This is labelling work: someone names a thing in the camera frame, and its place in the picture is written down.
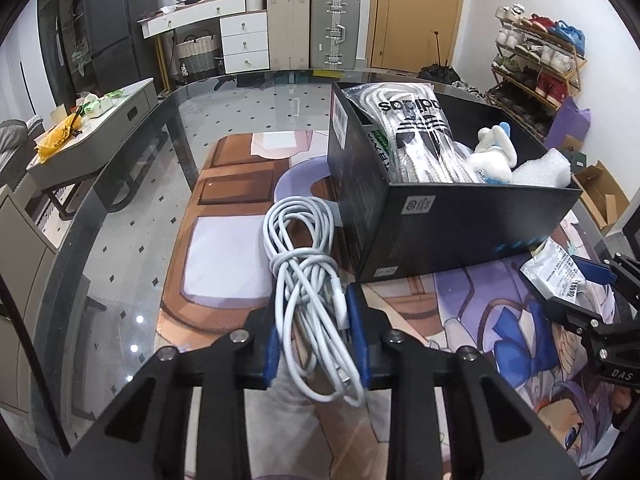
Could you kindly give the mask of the silver foil packet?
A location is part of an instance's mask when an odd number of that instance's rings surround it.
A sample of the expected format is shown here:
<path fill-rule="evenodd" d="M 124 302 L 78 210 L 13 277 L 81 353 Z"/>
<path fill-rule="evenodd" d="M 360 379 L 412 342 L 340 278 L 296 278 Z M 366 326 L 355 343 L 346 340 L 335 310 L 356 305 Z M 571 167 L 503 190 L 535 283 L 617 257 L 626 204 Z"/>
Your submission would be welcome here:
<path fill-rule="evenodd" d="M 585 291 L 587 283 L 577 263 L 552 238 L 521 266 L 521 274 L 544 300 L 560 298 L 571 304 L 579 304 L 578 294 Z"/>

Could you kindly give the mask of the white foam roll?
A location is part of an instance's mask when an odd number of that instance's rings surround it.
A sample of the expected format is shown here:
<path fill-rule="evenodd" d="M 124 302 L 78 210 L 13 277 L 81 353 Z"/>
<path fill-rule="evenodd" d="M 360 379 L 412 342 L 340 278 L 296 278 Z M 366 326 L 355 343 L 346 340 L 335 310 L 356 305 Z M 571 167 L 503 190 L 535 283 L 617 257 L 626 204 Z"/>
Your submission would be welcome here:
<path fill-rule="evenodd" d="M 514 185 L 567 188 L 572 180 L 570 162 L 556 148 L 544 156 L 523 162 L 512 172 Z"/>

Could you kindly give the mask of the white blue plush toy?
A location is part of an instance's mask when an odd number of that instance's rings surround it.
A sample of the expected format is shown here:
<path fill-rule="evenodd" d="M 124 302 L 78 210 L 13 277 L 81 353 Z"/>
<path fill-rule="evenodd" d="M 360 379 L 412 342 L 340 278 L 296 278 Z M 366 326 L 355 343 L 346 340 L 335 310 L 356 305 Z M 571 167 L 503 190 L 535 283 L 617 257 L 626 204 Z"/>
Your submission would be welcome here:
<path fill-rule="evenodd" d="M 476 147 L 465 162 L 485 183 L 511 184 L 518 154 L 511 141 L 510 125 L 499 122 L 480 128 Z"/>

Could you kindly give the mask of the green white snack packet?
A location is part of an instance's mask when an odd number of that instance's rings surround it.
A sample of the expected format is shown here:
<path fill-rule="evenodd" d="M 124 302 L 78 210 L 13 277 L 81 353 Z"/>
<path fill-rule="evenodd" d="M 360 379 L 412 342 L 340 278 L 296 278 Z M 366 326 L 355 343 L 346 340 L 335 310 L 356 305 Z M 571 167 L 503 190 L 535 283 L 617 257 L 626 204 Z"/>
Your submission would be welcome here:
<path fill-rule="evenodd" d="M 366 135 L 382 162 L 386 174 L 388 174 L 390 180 L 394 180 L 394 164 L 390 157 L 390 144 L 388 144 L 386 135 L 377 128 L 367 128 Z"/>

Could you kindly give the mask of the bagged white adidas laces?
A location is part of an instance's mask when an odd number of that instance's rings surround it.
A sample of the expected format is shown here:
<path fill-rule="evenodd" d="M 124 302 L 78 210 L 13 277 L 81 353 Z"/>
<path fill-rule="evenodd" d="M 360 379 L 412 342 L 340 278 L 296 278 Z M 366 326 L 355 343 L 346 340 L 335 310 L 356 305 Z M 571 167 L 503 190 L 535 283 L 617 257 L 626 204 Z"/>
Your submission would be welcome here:
<path fill-rule="evenodd" d="M 384 133 L 395 181 L 477 184 L 482 180 L 457 149 L 430 84 L 374 82 L 349 88 L 345 94 Z"/>

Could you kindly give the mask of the open cardboard box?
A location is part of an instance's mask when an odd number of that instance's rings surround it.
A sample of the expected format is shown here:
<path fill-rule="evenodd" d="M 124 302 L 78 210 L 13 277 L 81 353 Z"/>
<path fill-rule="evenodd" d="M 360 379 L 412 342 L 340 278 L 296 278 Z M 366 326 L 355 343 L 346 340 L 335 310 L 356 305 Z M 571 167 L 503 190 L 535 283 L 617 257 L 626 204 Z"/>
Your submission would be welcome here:
<path fill-rule="evenodd" d="M 602 233 L 608 232 L 629 206 L 628 197 L 603 162 L 579 170 L 574 179 L 592 220 Z"/>

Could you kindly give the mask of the anime print desk mat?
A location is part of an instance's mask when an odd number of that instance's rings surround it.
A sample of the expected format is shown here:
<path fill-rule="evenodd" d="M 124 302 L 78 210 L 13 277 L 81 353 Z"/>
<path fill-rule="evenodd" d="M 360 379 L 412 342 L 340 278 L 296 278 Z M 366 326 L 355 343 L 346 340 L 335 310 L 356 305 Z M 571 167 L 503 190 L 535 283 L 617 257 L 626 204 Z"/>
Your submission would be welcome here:
<path fill-rule="evenodd" d="M 191 479 L 385 479 L 395 420 L 393 391 L 405 378 L 436 417 L 437 465 L 466 479 L 482 453 L 460 376 L 467 358 L 492 364 L 568 455 L 590 472 L 613 424 L 614 386 L 586 364 L 585 336 L 550 323 L 513 261 L 436 276 L 361 286 L 368 310 L 370 387 L 359 408 L 318 403 L 301 393 L 280 354 L 264 383 L 266 307 L 276 288 L 260 244 L 262 219 L 277 196 L 300 184 L 332 195 L 326 135 L 308 132 L 300 151 L 263 150 L 254 134 L 226 136 L 209 151 L 186 207 L 163 293 L 166 313 L 194 310 L 210 335 L 182 330 L 192 350 L 172 383 L 200 389 L 196 422 L 171 430 L 186 438 Z"/>

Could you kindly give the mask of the black cardboard box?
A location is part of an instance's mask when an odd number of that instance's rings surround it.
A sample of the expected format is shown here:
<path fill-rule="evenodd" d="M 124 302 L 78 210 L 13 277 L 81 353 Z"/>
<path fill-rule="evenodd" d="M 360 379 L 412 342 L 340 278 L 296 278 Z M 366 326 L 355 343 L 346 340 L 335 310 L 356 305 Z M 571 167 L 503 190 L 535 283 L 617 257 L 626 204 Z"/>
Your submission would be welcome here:
<path fill-rule="evenodd" d="M 328 164 L 350 267 L 360 282 L 408 278 L 524 254 L 578 201 L 564 188 L 396 183 L 368 138 L 372 119 L 332 87 Z"/>

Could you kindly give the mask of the purple bag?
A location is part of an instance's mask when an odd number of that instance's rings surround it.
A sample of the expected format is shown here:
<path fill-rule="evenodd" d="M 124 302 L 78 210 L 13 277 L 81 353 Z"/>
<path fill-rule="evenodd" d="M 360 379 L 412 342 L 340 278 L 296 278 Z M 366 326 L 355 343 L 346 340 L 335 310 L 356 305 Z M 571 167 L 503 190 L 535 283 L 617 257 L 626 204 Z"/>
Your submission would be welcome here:
<path fill-rule="evenodd" d="M 544 138 L 544 146 L 559 151 L 580 151 L 590 126 L 590 108 L 580 108 L 575 100 L 568 96 L 554 116 L 549 132 Z"/>

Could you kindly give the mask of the wooden shoe rack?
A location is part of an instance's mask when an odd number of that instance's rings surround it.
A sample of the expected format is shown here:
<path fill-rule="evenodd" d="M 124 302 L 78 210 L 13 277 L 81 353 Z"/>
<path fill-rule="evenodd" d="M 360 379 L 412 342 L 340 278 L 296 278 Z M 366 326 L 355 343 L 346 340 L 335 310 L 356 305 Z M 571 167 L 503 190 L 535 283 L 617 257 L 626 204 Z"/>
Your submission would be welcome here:
<path fill-rule="evenodd" d="M 547 136 L 561 106 L 582 90 L 585 33 L 562 20 L 524 6 L 498 6 L 497 54 L 490 70 L 495 85 L 488 102 L 498 106 L 539 139 Z"/>

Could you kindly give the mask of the pile of shoes on floor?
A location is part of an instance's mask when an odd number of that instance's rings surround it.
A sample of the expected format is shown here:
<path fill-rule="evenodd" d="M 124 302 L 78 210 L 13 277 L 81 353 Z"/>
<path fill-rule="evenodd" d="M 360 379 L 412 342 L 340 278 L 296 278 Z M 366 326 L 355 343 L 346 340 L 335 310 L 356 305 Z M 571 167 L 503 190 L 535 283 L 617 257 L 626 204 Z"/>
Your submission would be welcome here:
<path fill-rule="evenodd" d="M 453 86 L 454 88 L 463 90 L 471 96 L 476 96 L 484 101 L 487 100 L 487 96 L 484 92 L 481 92 L 476 87 L 471 86 L 466 81 L 462 80 L 451 66 L 432 64 L 430 66 L 422 67 L 418 73 L 418 77 L 438 82 L 439 84 L 448 84 L 448 86 Z"/>

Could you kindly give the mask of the grey white side table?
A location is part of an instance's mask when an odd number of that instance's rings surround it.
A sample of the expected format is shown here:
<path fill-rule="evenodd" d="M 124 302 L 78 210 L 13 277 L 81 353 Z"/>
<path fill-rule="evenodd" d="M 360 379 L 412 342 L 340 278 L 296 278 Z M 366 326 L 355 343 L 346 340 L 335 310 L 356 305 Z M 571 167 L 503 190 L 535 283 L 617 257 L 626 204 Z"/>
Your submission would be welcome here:
<path fill-rule="evenodd" d="M 142 120 L 157 107 L 158 99 L 152 78 L 128 84 L 124 94 L 114 99 L 114 106 L 98 118 L 91 118 L 76 138 L 46 162 L 34 157 L 27 174 L 36 190 L 59 188 L 100 171 L 132 135 Z"/>

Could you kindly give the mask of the silver suitcase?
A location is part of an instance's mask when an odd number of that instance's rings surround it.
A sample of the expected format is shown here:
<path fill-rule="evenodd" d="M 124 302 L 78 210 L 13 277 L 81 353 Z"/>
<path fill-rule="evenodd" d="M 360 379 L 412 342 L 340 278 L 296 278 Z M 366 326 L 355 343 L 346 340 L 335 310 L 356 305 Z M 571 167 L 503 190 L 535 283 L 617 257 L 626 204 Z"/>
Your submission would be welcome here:
<path fill-rule="evenodd" d="M 360 0 L 311 0 L 310 67 L 353 70 L 359 19 Z"/>

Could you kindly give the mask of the white drawer desk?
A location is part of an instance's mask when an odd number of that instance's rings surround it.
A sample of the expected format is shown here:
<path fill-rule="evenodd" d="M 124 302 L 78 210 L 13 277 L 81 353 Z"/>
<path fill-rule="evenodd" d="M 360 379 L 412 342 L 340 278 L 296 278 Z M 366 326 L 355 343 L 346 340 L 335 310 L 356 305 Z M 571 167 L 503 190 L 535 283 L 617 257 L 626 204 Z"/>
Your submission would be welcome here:
<path fill-rule="evenodd" d="M 144 39 L 174 32 L 178 44 L 211 36 L 225 74 L 269 70 L 266 0 L 203 0 L 176 4 L 139 21 Z"/>

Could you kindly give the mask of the woven laundry basket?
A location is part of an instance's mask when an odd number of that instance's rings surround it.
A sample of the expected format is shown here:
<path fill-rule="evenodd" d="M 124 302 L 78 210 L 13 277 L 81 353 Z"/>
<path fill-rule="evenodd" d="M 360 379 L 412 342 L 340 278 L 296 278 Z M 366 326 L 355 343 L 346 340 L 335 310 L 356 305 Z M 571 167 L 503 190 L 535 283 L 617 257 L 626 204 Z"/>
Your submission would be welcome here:
<path fill-rule="evenodd" d="M 217 35 L 186 36 L 176 47 L 178 69 L 184 80 L 192 82 L 217 75 L 220 51 Z"/>

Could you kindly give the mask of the beige suitcase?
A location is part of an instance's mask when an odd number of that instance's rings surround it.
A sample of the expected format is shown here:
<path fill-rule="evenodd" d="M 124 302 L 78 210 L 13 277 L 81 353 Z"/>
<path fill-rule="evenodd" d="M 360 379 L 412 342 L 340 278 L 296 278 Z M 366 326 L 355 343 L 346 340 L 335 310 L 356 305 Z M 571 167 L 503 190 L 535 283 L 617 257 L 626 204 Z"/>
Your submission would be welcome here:
<path fill-rule="evenodd" d="M 272 70 L 308 70 L 310 0 L 267 0 Z"/>

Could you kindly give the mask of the wooden door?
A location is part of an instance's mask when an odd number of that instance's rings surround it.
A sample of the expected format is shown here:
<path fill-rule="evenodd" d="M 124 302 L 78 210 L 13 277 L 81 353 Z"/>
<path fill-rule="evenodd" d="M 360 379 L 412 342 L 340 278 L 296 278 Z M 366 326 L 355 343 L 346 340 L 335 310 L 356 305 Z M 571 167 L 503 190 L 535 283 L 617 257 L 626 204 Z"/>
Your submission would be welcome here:
<path fill-rule="evenodd" d="M 370 0 L 368 64 L 415 74 L 450 64 L 462 6 L 463 0 Z"/>

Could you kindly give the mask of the yellow cloth item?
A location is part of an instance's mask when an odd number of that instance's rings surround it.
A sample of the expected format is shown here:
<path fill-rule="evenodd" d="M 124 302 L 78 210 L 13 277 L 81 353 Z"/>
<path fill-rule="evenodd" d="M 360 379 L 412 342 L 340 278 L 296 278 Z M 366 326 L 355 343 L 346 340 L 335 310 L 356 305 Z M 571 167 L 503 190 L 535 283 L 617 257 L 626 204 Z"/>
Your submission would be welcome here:
<path fill-rule="evenodd" d="M 81 133 L 82 114 L 79 110 L 47 131 L 36 141 L 37 159 L 40 164 L 61 151 L 71 138 Z"/>

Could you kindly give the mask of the black refrigerator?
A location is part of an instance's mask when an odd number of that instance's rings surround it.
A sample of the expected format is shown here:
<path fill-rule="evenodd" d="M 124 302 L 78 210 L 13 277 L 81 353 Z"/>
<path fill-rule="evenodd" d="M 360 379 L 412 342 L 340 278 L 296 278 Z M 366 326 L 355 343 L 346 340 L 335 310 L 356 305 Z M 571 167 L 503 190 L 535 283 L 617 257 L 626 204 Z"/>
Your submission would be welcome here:
<path fill-rule="evenodd" d="M 111 92 L 151 78 L 163 90 L 154 42 L 140 21 L 160 8 L 160 0 L 82 0 L 89 51 L 99 90 Z"/>

